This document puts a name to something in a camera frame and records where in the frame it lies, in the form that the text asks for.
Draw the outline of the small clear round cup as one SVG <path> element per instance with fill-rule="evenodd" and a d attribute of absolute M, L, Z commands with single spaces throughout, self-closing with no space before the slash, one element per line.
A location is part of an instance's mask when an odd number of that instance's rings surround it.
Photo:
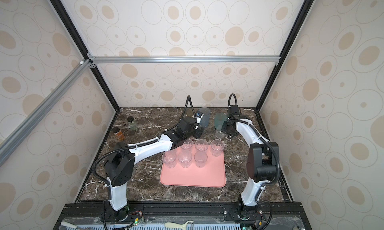
<path fill-rule="evenodd" d="M 215 136 L 217 139 L 223 139 L 226 137 L 226 134 L 222 132 L 222 125 L 217 126 Z"/>

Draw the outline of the blue tall plastic tumbler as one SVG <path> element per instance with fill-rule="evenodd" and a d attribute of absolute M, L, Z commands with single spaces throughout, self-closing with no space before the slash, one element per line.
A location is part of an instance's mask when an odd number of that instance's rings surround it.
<path fill-rule="evenodd" d="M 207 107 L 202 107 L 199 109 L 199 112 L 201 113 L 200 126 L 203 128 L 207 128 L 207 126 L 209 125 L 211 110 Z"/>

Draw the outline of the clear faceted glass three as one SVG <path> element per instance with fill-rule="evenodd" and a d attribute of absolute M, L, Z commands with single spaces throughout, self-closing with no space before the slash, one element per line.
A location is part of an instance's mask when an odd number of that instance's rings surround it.
<path fill-rule="evenodd" d="M 209 143 L 206 140 L 199 139 L 195 143 L 196 151 L 205 152 L 209 148 Z"/>

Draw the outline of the teal tall plastic tumbler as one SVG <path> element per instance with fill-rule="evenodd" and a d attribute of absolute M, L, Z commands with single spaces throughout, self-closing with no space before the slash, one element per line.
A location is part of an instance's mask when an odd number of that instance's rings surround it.
<path fill-rule="evenodd" d="M 214 117 L 214 125 L 215 129 L 217 129 L 220 125 L 223 124 L 224 121 L 226 121 L 228 115 L 226 113 L 216 113 Z"/>

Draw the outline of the clear faceted glass one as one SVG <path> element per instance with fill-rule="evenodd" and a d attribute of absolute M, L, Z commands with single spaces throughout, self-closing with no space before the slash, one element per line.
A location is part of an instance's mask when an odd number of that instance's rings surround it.
<path fill-rule="evenodd" d="M 189 139 L 187 139 L 187 140 L 183 143 L 183 145 L 181 146 L 181 148 L 182 148 L 183 150 L 188 150 L 188 151 L 190 151 L 190 150 L 192 149 L 193 145 L 194 145 L 193 141 L 189 138 Z"/>

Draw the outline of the clear faceted glass four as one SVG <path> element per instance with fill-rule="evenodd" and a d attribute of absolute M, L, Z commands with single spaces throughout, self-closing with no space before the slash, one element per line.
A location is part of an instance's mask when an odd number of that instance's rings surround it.
<path fill-rule="evenodd" d="M 213 156 L 220 156 L 225 149 L 225 143 L 219 139 L 213 140 L 211 142 L 211 153 Z"/>

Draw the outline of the frosted grey plastic cup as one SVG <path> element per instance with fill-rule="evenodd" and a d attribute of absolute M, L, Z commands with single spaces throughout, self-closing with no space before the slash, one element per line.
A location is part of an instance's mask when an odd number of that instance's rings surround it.
<path fill-rule="evenodd" d="M 204 151 L 197 151 L 195 153 L 195 164 L 198 168 L 203 168 L 208 160 L 208 155 Z"/>

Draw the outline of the clear faceted glass six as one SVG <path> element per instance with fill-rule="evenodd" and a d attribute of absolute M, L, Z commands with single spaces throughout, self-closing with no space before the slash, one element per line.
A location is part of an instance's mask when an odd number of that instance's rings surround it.
<path fill-rule="evenodd" d="M 183 168 L 189 168 L 192 164 L 193 155 L 188 150 L 183 150 L 178 155 L 178 161 Z"/>

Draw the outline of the clear faceted glass two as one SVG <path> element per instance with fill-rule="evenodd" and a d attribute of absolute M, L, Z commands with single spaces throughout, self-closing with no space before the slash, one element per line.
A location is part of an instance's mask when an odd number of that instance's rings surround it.
<path fill-rule="evenodd" d="M 177 153 L 173 150 L 164 152 L 162 161 L 165 167 L 174 168 L 177 164 Z"/>

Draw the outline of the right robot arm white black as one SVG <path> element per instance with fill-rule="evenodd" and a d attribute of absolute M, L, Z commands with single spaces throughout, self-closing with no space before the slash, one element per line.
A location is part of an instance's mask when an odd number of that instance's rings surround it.
<path fill-rule="evenodd" d="M 252 121 L 241 114 L 237 105 L 228 106 L 222 132 L 229 139 L 241 135 L 249 146 L 246 164 L 249 179 L 240 195 L 240 203 L 247 207 L 256 206 L 265 188 L 275 185 L 280 178 L 279 146 L 262 136 Z"/>

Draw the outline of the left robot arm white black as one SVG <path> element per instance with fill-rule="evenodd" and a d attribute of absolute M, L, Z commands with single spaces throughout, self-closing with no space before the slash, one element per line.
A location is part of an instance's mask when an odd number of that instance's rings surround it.
<path fill-rule="evenodd" d="M 167 129 L 153 139 L 116 149 L 106 156 L 104 170 L 109 203 L 114 211 L 127 203 L 127 182 L 131 179 L 135 164 L 150 156 L 182 146 L 189 138 L 200 138 L 209 124 L 211 111 L 200 108 L 193 117 L 183 117 L 176 127 Z"/>

